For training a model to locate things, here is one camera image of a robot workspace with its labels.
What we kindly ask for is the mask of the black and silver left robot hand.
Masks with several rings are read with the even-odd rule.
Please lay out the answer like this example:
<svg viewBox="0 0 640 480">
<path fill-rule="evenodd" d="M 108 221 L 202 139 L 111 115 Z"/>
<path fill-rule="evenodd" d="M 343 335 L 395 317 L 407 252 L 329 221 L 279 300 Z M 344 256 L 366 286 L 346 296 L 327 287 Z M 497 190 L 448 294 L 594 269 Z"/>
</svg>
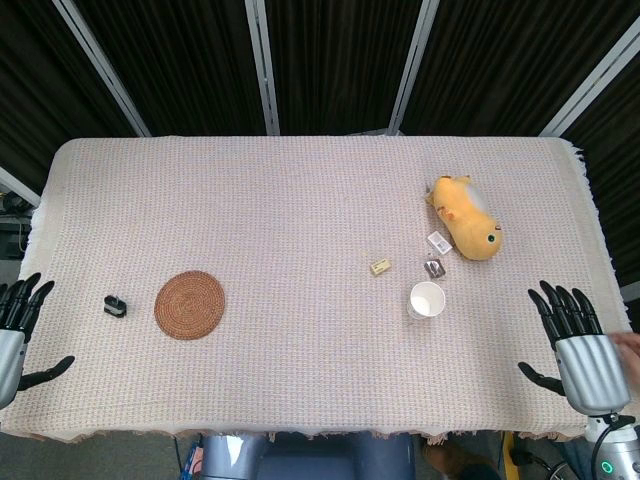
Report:
<svg viewBox="0 0 640 480">
<path fill-rule="evenodd" d="M 36 272 L 11 285 L 1 285 L 1 409 L 8 407 L 18 392 L 63 375 L 75 361 L 69 355 L 49 369 L 24 373 L 28 345 L 40 310 L 55 286 L 51 280 L 35 290 L 40 279 L 41 273 Z"/>
</svg>

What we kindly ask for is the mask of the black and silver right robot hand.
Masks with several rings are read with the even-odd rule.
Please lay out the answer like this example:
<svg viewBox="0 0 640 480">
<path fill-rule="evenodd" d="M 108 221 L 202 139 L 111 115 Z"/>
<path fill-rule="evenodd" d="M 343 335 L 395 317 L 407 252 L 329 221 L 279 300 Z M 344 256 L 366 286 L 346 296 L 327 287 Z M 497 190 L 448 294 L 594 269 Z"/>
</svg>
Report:
<svg viewBox="0 0 640 480">
<path fill-rule="evenodd" d="M 518 368 L 535 385 L 563 396 L 577 412 L 603 417 L 621 412 L 631 393 L 618 353 L 603 332 L 594 306 L 579 289 L 542 280 L 528 291 L 554 353 L 559 376 L 552 378 L 521 361 Z"/>
</svg>

